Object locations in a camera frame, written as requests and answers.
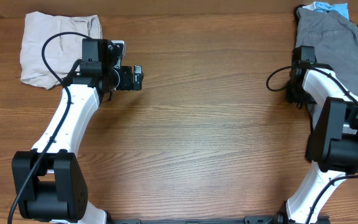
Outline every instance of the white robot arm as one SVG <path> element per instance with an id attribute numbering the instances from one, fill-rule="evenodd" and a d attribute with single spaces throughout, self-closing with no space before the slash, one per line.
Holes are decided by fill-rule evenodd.
<path id="1" fill-rule="evenodd" d="M 123 41 L 84 39 L 82 47 L 82 60 L 75 63 L 63 81 L 70 92 L 71 105 L 53 143 L 49 142 L 50 137 L 67 110 L 66 89 L 62 91 L 62 99 L 48 128 L 32 150 L 16 152 L 12 160 L 18 194 L 34 161 L 41 159 L 37 172 L 22 194 L 18 194 L 19 210 L 24 218 L 79 224 L 106 224 L 111 219 L 108 212 L 88 201 L 88 189 L 76 157 L 85 129 L 104 94 L 110 93 L 112 97 L 113 90 L 141 90 L 143 73 L 139 65 L 134 66 L 134 72 L 131 67 L 121 65 L 126 48 Z M 39 181 L 37 177 L 52 173 L 55 174 L 54 182 Z"/>
<path id="2" fill-rule="evenodd" d="M 330 73 L 333 78 L 336 78 L 335 73 L 328 69 L 321 68 L 322 71 Z M 327 76 L 316 70 L 307 70 L 302 84 L 303 89 L 309 93 L 317 105 L 322 108 L 327 97 L 340 98 L 345 101 L 351 100 L 343 93 L 343 91 Z M 310 208 L 316 200 L 319 193 L 329 183 L 331 179 L 345 176 L 345 172 L 329 170 L 322 172 L 317 162 L 311 162 L 311 168 L 296 193 L 290 197 L 286 204 L 288 219 L 295 221 L 295 223 L 306 223 Z M 329 197 L 334 193 L 336 188 L 345 180 L 339 180 L 324 193 L 317 203 L 313 212 L 310 223 L 316 223 L 318 214 Z"/>

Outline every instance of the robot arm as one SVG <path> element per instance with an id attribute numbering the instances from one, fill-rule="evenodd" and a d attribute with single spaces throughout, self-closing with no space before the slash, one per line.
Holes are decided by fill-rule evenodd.
<path id="1" fill-rule="evenodd" d="M 88 201 L 88 189 L 77 162 L 78 148 L 85 129 L 102 102 L 113 90 L 141 90 L 142 67 L 121 66 L 125 54 L 123 41 L 84 39 L 82 60 L 64 79 L 71 94 L 70 110 L 55 140 L 42 158 L 36 174 L 19 199 L 23 218 L 41 222 L 105 224 L 109 214 Z M 31 151 L 16 152 L 12 160 L 16 193 L 22 188 L 34 161 L 47 145 L 67 106 L 63 89 L 60 104 L 41 138 Z M 54 173 L 54 182 L 40 181 L 38 176 Z"/>
<path id="2" fill-rule="evenodd" d="M 322 68 L 326 73 L 330 73 L 336 78 L 335 73 L 331 70 Z M 327 97 L 340 98 L 344 101 L 351 102 L 351 100 L 341 91 L 341 89 L 327 76 L 315 70 L 307 70 L 303 79 L 302 87 L 304 91 L 309 93 L 316 101 L 317 105 L 322 108 Z M 318 163 L 311 162 L 311 168 L 295 194 L 290 197 L 286 203 L 285 209 L 289 220 L 295 223 L 306 223 L 310 208 L 313 206 L 314 201 L 317 199 L 319 193 L 329 183 L 330 180 L 337 177 L 345 176 L 345 172 L 328 170 L 322 172 Z M 330 196 L 345 180 L 339 180 L 333 186 L 328 188 L 324 195 L 319 199 L 316 208 L 314 209 L 310 223 L 316 223 L 318 214 L 324 204 L 328 201 Z"/>
<path id="3" fill-rule="evenodd" d="M 300 47 L 300 49 L 304 52 L 299 55 L 307 55 L 305 51 L 309 50 L 308 48 Z M 331 74 L 336 79 L 332 70 L 327 68 L 319 68 L 319 70 Z M 325 186 L 335 178 L 358 171 L 357 107 L 332 79 L 316 70 L 306 70 L 301 87 L 323 110 L 308 142 L 307 150 L 310 151 L 312 158 L 311 168 L 299 189 L 282 208 L 284 213 L 282 223 L 306 223 L 314 202 Z M 358 101 L 358 96 L 350 94 Z M 355 129 L 355 134 L 342 133 L 343 127 Z M 309 223 L 318 221 L 320 210 L 344 181 L 345 179 L 335 182 L 325 191 L 318 200 Z"/>

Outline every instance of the wooden table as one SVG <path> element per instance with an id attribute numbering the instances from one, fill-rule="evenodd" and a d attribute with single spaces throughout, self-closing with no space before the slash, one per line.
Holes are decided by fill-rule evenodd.
<path id="1" fill-rule="evenodd" d="M 78 159 L 94 205 L 114 218 L 241 218 L 274 214 L 295 193 L 310 167 L 308 115 L 265 88 L 291 62 L 291 14 L 101 23 L 104 38 L 127 42 L 124 65 L 142 65 L 145 78 L 142 91 L 103 103 L 85 132 Z M 39 139 L 61 95 L 20 82 L 23 29 L 23 19 L 0 19 L 0 223 L 15 197 L 11 159 Z M 358 180 L 322 214 L 358 223 Z M 32 223 L 18 210 L 14 218 Z"/>

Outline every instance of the wire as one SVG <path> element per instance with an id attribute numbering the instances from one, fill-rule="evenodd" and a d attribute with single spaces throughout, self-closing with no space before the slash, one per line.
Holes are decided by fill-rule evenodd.
<path id="1" fill-rule="evenodd" d="M 287 67 L 283 67 L 283 68 L 280 68 L 280 69 L 277 69 L 276 71 L 274 71 L 273 73 L 271 73 L 268 77 L 267 77 L 267 80 L 266 80 L 266 87 L 268 90 L 270 91 L 282 91 L 282 90 L 285 90 L 287 88 L 287 86 L 285 85 L 284 87 L 281 87 L 279 89 L 272 89 L 270 86 L 269 86 L 269 81 L 270 79 L 278 72 L 281 72 L 282 70 L 286 70 L 286 69 L 289 69 L 289 68 L 292 68 L 292 66 L 287 66 Z"/>
<path id="2" fill-rule="evenodd" d="M 53 40 L 56 37 L 59 37 L 61 35 L 67 35 L 67 34 L 74 34 L 74 35 L 80 35 L 82 37 L 88 38 L 88 39 L 92 39 L 91 37 L 88 37 L 87 35 L 81 34 L 81 33 L 77 33 L 77 32 L 62 32 L 59 34 L 55 34 L 53 36 L 51 36 L 47 41 L 45 41 L 44 46 L 42 46 L 42 51 L 41 51 L 41 56 L 42 56 L 42 60 L 44 61 L 45 66 L 48 68 L 48 70 L 50 71 L 50 73 L 52 73 L 52 75 L 54 75 L 54 77 L 60 82 L 60 84 L 62 84 L 63 88 L 66 90 L 67 92 L 67 106 L 66 106 L 66 110 L 63 113 L 63 116 L 61 118 L 61 120 L 59 121 L 59 123 L 56 126 L 55 131 L 53 132 L 53 134 L 51 135 L 51 137 L 49 138 L 49 141 L 47 143 L 47 145 L 45 146 L 45 148 L 42 150 L 41 154 L 38 156 L 38 159 L 36 160 L 36 162 L 34 163 L 33 167 L 31 168 L 27 178 L 25 179 L 19 193 L 17 193 L 15 201 L 13 201 L 12 207 L 11 207 L 11 211 L 9 212 L 9 216 L 7 218 L 7 223 L 11 224 L 12 223 L 12 219 L 13 219 L 13 214 L 15 212 L 16 206 L 19 203 L 20 197 L 23 194 L 23 191 L 25 189 L 25 187 L 27 186 L 27 184 L 29 183 L 29 180 L 32 178 L 32 176 L 35 174 L 35 172 L 38 170 L 39 165 L 41 163 L 42 158 L 44 157 L 44 155 L 46 155 L 49 147 L 52 145 L 53 141 L 56 138 L 57 133 L 59 132 L 59 129 L 61 128 L 61 126 L 63 125 L 63 122 L 68 114 L 68 110 L 70 109 L 70 105 L 71 105 L 71 94 L 69 89 L 67 88 L 67 86 L 64 85 L 63 80 L 52 70 L 52 68 L 49 66 L 46 58 L 45 58 L 45 48 L 47 47 L 48 43 Z"/>
<path id="3" fill-rule="evenodd" d="M 116 87 L 114 87 L 114 89 L 116 89 L 118 87 L 119 83 L 121 82 L 121 80 L 119 78 L 119 74 L 118 74 L 117 70 L 115 70 L 114 68 L 113 68 L 113 70 L 116 72 L 117 77 L 118 77 L 118 83 L 117 83 Z"/>
<path id="4" fill-rule="evenodd" d="M 357 178 L 358 178 L 358 175 L 346 175 L 346 176 L 343 176 L 343 177 L 337 177 L 335 179 L 332 179 L 330 182 L 328 182 L 328 184 L 322 189 L 320 194 L 318 194 L 316 200 L 313 203 L 313 206 L 310 208 L 310 213 L 308 215 L 308 219 L 306 220 L 306 224 L 309 224 L 309 222 L 311 220 L 311 216 L 313 215 L 314 210 L 316 209 L 318 201 L 321 199 L 321 197 L 324 195 L 324 193 L 328 190 L 328 188 L 331 185 L 334 185 L 334 183 L 339 181 L 339 180 L 357 179 Z"/>

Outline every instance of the cloth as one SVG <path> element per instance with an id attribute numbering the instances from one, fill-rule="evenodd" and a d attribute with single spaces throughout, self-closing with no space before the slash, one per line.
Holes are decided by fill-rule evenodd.
<path id="1" fill-rule="evenodd" d="M 24 23 L 20 52 L 21 81 L 45 89 L 51 89 L 58 84 L 41 57 L 42 46 L 49 37 L 61 32 L 72 31 L 95 39 L 102 38 L 102 28 L 98 16 L 64 17 L 33 12 L 25 16 Z M 78 35 L 63 35 L 54 38 L 47 45 L 45 58 L 60 78 L 66 77 L 75 60 L 81 58 L 82 39 L 83 37 Z"/>
<path id="2" fill-rule="evenodd" d="M 319 13 L 299 8 L 296 47 L 313 46 L 319 63 L 332 66 L 339 81 L 358 96 L 358 27 L 336 11 Z M 318 105 L 308 105 L 313 128 L 321 113 Z M 344 133 L 354 130 L 344 128 Z"/>
<path id="3" fill-rule="evenodd" d="M 347 3 L 330 5 L 326 2 L 313 2 L 308 6 L 303 6 L 302 8 L 309 9 L 314 12 L 337 11 L 346 19 L 349 19 L 349 10 L 347 9 Z"/>

